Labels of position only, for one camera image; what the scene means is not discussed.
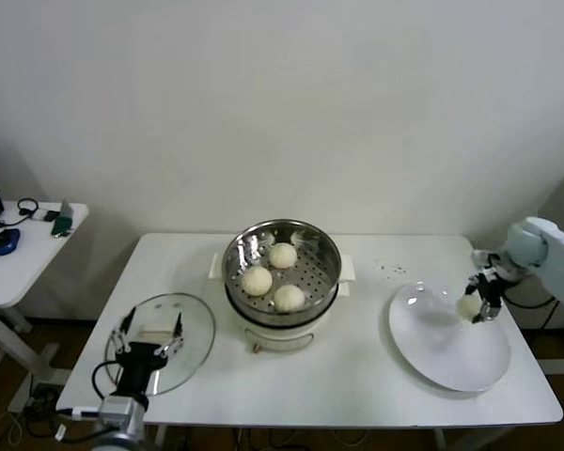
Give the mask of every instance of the floor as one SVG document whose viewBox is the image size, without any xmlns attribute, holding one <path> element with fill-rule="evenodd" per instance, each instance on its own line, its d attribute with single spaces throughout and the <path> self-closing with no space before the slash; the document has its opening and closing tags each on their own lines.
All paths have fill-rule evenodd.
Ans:
<svg viewBox="0 0 564 451">
<path fill-rule="evenodd" d="M 56 355 L 54 363 L 56 366 L 72 368 L 77 356 L 82 351 L 84 344 L 91 332 L 87 326 L 63 326 L 63 325 L 36 325 L 31 334 L 25 336 L 25 340 L 35 350 L 51 341 L 61 343 L 61 351 Z M 540 358 L 564 357 L 564 342 L 559 338 L 538 337 L 531 342 L 531 348 Z M 0 365 L 0 414 L 4 412 L 24 379 L 24 370 L 9 358 L 5 358 Z M 564 408 L 564 376 L 550 378 L 557 397 Z M 76 445 L 64 445 L 57 443 L 52 438 L 35 439 L 26 432 L 23 434 L 21 443 L 13 448 L 8 444 L 7 433 L 11 422 L 5 416 L 0 421 L 0 450 L 20 449 L 24 451 L 51 451 L 69 449 L 71 451 L 90 450 L 91 443 Z M 87 425 L 76 426 L 70 435 L 84 434 L 89 431 Z M 153 435 L 154 428 L 149 428 L 148 434 Z M 358 441 L 364 431 L 345 430 L 339 431 L 340 439 L 350 443 Z M 230 428 L 171 428 L 166 437 L 165 450 L 194 451 L 194 450 L 219 450 L 233 451 L 236 446 L 236 430 Z M 447 439 L 455 440 L 463 434 L 462 430 L 449 431 Z M 335 451 L 342 449 L 355 450 L 433 450 L 434 439 L 430 430 L 375 430 L 368 433 L 367 438 L 358 446 L 353 448 L 341 444 L 333 431 L 324 429 L 310 430 L 274 430 L 257 429 L 244 430 L 241 437 L 239 451 L 265 450 L 272 440 L 276 445 L 290 443 L 293 445 L 289 451 Z M 525 449 L 526 451 L 558 449 L 564 451 L 564 420 L 551 426 L 516 428 L 508 435 L 497 440 L 487 448 L 487 451 L 508 451 L 513 449 Z"/>
</svg>

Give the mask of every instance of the white plate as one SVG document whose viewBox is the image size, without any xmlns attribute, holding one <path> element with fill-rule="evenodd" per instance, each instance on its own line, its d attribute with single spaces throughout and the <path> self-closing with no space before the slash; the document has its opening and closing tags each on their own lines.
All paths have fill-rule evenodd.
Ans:
<svg viewBox="0 0 564 451">
<path fill-rule="evenodd" d="M 408 362 L 431 381 L 461 392 L 486 390 L 508 371 L 508 340 L 497 321 L 461 319 L 456 302 L 408 285 L 391 303 L 391 334 Z"/>
</svg>

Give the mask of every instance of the white wall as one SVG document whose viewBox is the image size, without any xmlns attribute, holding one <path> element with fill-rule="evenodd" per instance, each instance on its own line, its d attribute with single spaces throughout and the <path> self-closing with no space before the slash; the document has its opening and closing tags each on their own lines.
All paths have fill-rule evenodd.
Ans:
<svg viewBox="0 0 564 451">
<path fill-rule="evenodd" d="M 479 238 L 563 179 L 564 0 L 0 1 L 0 187 L 91 208 L 27 313 L 147 231 Z"/>
</svg>

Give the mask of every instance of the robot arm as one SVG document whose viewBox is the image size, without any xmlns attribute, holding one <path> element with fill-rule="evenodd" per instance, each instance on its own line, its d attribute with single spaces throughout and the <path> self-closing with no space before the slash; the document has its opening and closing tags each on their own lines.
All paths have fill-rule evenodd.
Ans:
<svg viewBox="0 0 564 451">
<path fill-rule="evenodd" d="M 529 274 L 564 303 L 564 232 L 554 223 L 526 218 L 509 228 L 499 251 L 475 251 L 474 258 L 482 270 L 471 277 L 466 294 L 478 290 L 483 305 L 473 322 L 495 318 L 503 292 Z"/>
<path fill-rule="evenodd" d="M 164 368 L 170 357 L 183 346 L 181 314 L 171 336 L 164 343 L 134 340 L 127 334 L 135 308 L 113 331 L 116 344 L 115 361 L 121 367 L 116 390 L 107 396 L 98 411 L 79 410 L 74 419 L 93 418 L 112 430 L 98 438 L 94 451 L 140 451 L 150 448 L 144 438 L 144 414 L 149 408 L 146 391 L 152 373 Z"/>
</svg>

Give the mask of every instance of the black cable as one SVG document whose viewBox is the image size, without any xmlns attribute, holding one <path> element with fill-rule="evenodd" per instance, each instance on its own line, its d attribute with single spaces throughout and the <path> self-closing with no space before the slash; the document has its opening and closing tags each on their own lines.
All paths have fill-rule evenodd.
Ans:
<svg viewBox="0 0 564 451">
<path fill-rule="evenodd" d="M 248 429 L 248 445 L 251 448 L 251 451 L 260 451 L 259 448 L 253 446 L 253 429 Z"/>
<path fill-rule="evenodd" d="M 33 209 L 27 209 L 25 207 L 22 207 L 21 204 L 23 202 L 31 202 L 32 204 L 34 204 L 34 208 Z M 19 209 L 19 214 L 23 215 L 23 219 L 15 222 L 15 223 L 11 223 L 11 224 L 5 224 L 4 221 L 0 221 L 0 228 L 1 227 L 13 227 L 13 226 L 18 226 L 20 223 L 27 221 L 29 218 L 31 218 L 34 214 L 36 214 L 36 211 L 39 210 L 39 203 L 36 199 L 32 199 L 31 197 L 24 197 L 23 199 L 19 199 L 17 201 L 17 208 Z"/>
<path fill-rule="evenodd" d="M 512 299 L 508 297 L 508 295 L 505 292 L 502 293 L 501 297 L 504 298 L 504 301 L 506 301 L 506 303 L 509 303 L 514 307 L 523 308 L 525 310 L 535 310 L 537 308 L 543 308 L 556 300 L 556 298 L 552 296 L 551 298 L 549 298 L 547 301 L 543 303 L 538 303 L 536 305 L 522 305 L 521 303 L 515 303 Z"/>
<path fill-rule="evenodd" d="M 94 391 L 96 392 L 96 394 L 100 399 L 104 399 L 104 395 L 102 394 L 101 390 L 98 388 L 98 385 L 96 384 L 96 375 L 98 374 L 98 370 L 101 369 L 103 366 L 113 365 L 116 363 L 117 363 L 116 360 L 105 360 L 104 362 L 96 365 L 94 371 L 92 371 L 92 387 L 94 388 Z"/>
<path fill-rule="evenodd" d="M 34 439 L 53 439 L 55 437 L 55 432 L 50 429 L 50 432 L 47 434 L 40 434 L 31 428 L 31 422 L 25 421 L 25 430 L 29 435 L 31 435 Z"/>
<path fill-rule="evenodd" d="M 83 435 L 81 437 L 75 437 L 74 439 L 65 439 L 63 438 L 60 443 L 64 444 L 77 444 L 87 442 L 89 440 L 96 439 L 97 437 L 101 437 L 104 434 L 108 434 L 109 432 L 113 432 L 114 430 L 118 430 L 117 428 L 104 428 L 101 430 L 97 430 L 96 432 L 92 432 L 91 434 Z"/>
<path fill-rule="evenodd" d="M 71 417 L 73 416 L 73 409 L 71 408 L 59 409 L 55 411 L 55 413 L 58 413 L 59 415 Z M 82 418 L 98 418 L 98 412 L 80 412 L 80 415 Z"/>
<path fill-rule="evenodd" d="M 551 329 L 521 329 L 520 332 L 539 336 L 564 336 L 564 327 L 552 327 Z"/>
<path fill-rule="evenodd" d="M 560 303 L 556 303 L 554 305 L 554 308 L 552 308 L 552 311 L 549 312 L 549 315 L 547 316 L 547 318 L 545 319 L 545 322 L 541 325 L 540 329 L 545 329 L 545 326 L 547 325 L 547 323 L 549 322 L 549 320 L 552 318 L 552 316 L 554 315 L 554 312 L 556 312 L 557 307 L 560 305 Z"/>
<path fill-rule="evenodd" d="M 270 429 L 268 441 L 270 443 L 270 446 L 273 449 L 306 449 L 301 445 L 298 445 L 298 446 L 297 445 L 289 445 L 289 443 L 292 442 L 292 440 L 298 435 L 298 433 L 299 433 L 298 430 L 294 430 L 285 441 L 283 441 L 282 443 L 279 443 L 279 444 L 275 444 L 274 443 L 274 430 Z"/>
<path fill-rule="evenodd" d="M 369 431 L 364 430 L 362 436 L 359 437 L 357 440 L 354 440 L 353 442 L 347 442 L 346 440 L 342 439 L 337 430 L 333 430 L 332 435 L 335 439 L 337 439 L 337 442 L 341 443 L 343 446 L 347 446 L 349 448 L 355 448 L 359 446 L 361 443 L 366 441 L 366 439 L 369 437 Z"/>
<path fill-rule="evenodd" d="M 41 423 L 55 416 L 59 396 L 60 392 L 54 387 L 46 386 L 36 390 L 33 402 L 23 410 L 25 423 Z"/>
<path fill-rule="evenodd" d="M 186 434 L 176 444 L 176 451 L 189 451 L 190 450 L 190 432 L 192 428 L 186 429 Z"/>
</svg>

